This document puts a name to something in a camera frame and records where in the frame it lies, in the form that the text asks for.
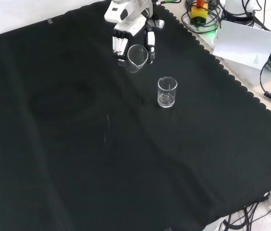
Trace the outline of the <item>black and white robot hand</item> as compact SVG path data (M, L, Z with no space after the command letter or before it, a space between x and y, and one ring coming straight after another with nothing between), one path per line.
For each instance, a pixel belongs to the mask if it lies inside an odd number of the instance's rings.
M162 29L165 25L157 15L148 19L144 15L139 15L132 20L124 20L114 27L112 36L113 55L120 61L125 62L127 52L130 47L130 41L139 32L144 31L144 47L148 51L148 63L152 64L155 60L155 33L153 28Z

